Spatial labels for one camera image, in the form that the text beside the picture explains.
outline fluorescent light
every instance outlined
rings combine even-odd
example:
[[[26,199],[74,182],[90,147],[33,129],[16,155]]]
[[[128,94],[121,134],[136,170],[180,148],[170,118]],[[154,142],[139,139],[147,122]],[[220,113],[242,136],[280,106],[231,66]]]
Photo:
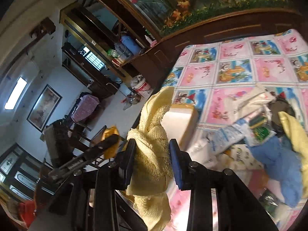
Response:
[[[26,85],[27,82],[20,77],[17,81],[15,88],[13,89],[13,92],[10,95],[10,98],[7,100],[7,103],[4,106],[5,109],[14,109],[18,98],[20,97]]]

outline white bucket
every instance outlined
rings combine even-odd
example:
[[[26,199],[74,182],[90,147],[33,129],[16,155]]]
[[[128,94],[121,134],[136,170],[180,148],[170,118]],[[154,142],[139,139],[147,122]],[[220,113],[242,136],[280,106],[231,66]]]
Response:
[[[149,98],[153,92],[151,86],[146,82],[145,78],[141,80],[135,87],[133,87],[141,96]]]

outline framed picture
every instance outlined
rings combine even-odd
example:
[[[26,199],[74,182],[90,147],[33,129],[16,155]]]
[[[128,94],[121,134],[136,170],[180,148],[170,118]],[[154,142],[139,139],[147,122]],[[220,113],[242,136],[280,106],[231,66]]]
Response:
[[[61,98],[62,96],[47,84],[31,109],[27,121],[42,132]]]

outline yellow towel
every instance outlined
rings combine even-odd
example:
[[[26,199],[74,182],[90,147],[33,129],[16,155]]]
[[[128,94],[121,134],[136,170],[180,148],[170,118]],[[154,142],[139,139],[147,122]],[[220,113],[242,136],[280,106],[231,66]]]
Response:
[[[308,137],[296,118],[286,112],[278,112],[278,115],[294,151],[301,154],[303,198],[306,198],[308,197]]]
[[[111,128],[106,128],[103,135],[102,135],[101,141],[104,141],[107,137],[109,137],[113,134],[116,134],[118,136],[120,135],[116,126],[112,126]],[[109,149],[107,149],[104,152],[104,159],[105,160],[112,158],[112,157],[115,157],[116,152],[119,148],[119,143],[120,143],[120,138],[118,139],[116,144],[112,145]]]
[[[139,129],[131,129],[127,135],[127,140],[136,140],[138,148],[126,193],[134,195],[134,207],[149,231],[162,231],[170,221],[171,209],[165,191],[173,174],[161,120],[171,107],[173,91],[173,87],[165,87],[152,95],[142,108]]]

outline blue gripper pad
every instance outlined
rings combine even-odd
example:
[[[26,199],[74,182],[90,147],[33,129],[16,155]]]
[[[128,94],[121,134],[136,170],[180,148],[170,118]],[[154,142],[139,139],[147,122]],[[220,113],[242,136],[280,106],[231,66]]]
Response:
[[[169,150],[176,185],[178,185],[180,190],[189,190],[190,180],[188,166],[189,162],[191,162],[191,158],[188,153],[180,150],[176,139],[170,140]]]

